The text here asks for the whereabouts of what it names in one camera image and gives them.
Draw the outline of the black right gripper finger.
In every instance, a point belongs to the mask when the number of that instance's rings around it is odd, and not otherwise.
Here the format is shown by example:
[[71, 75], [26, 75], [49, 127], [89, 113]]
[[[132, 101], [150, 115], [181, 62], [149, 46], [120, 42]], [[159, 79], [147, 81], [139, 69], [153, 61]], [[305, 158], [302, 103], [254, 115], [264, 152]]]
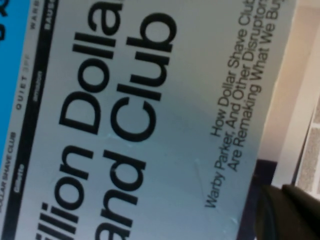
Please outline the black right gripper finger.
[[318, 240], [320, 201], [294, 185], [264, 185], [254, 230], [258, 240]]

